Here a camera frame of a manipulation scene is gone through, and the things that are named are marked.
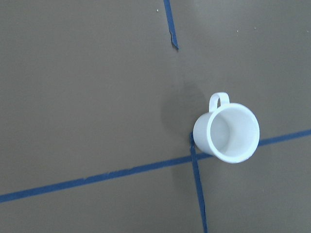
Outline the white ceramic mug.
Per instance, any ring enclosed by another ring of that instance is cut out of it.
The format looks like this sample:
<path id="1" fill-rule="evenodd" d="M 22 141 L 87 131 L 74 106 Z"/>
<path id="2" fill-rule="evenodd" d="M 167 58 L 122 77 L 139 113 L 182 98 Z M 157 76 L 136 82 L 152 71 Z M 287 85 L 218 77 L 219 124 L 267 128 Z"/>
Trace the white ceramic mug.
<path id="1" fill-rule="evenodd" d="M 230 102 L 227 93 L 218 92 L 210 97 L 208 112 L 196 120 L 192 133 L 200 151 L 236 164 L 254 154 L 259 144 L 260 129 L 249 108 Z"/>

